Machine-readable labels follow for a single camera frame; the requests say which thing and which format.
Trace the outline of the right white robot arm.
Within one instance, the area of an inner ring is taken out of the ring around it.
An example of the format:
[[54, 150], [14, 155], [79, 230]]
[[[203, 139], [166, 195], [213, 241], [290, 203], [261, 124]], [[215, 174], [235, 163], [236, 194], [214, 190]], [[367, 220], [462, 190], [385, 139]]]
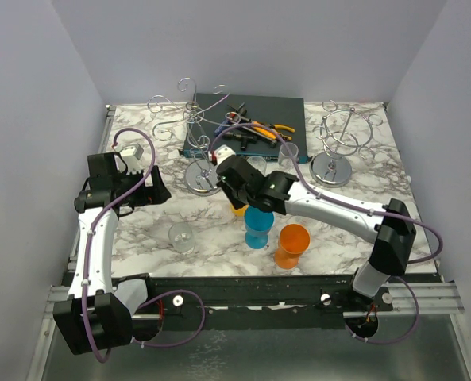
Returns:
[[261, 174], [243, 157], [218, 158], [218, 185], [232, 206], [249, 205], [262, 212], [307, 217], [343, 229], [373, 245], [370, 257], [356, 271], [346, 292], [348, 305], [366, 310], [391, 277], [404, 275], [416, 229], [406, 205], [363, 202], [307, 183], [301, 174]]

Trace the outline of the clear wine glass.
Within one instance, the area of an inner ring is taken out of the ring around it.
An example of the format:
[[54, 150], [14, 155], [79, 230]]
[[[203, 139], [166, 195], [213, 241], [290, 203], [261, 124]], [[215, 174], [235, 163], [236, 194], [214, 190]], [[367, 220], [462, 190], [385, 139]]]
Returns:
[[180, 253], [190, 253], [195, 248], [195, 236], [192, 228], [186, 222], [174, 224], [168, 230], [168, 239], [173, 248]]

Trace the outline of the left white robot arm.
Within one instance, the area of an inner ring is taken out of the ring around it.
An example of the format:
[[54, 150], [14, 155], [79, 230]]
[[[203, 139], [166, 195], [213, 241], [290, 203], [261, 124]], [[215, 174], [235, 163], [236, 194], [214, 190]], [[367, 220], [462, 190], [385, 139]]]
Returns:
[[62, 302], [53, 307], [53, 319], [75, 355], [93, 349], [127, 345], [132, 338], [132, 317], [156, 307], [157, 295], [147, 275], [113, 279], [114, 237], [122, 207], [161, 205], [171, 194], [159, 168], [145, 183], [140, 147], [90, 155], [86, 189], [75, 198], [79, 221], [79, 248], [75, 274]]

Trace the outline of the yellow plastic wine glass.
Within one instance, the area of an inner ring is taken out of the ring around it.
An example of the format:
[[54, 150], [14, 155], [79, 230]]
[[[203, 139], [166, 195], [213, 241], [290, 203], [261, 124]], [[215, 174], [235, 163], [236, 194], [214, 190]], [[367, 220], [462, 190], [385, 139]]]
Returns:
[[231, 211], [232, 213], [237, 216], [237, 217], [243, 217], [245, 211], [248, 209], [249, 205], [244, 205], [243, 207], [240, 208], [235, 208], [234, 206], [231, 206]]

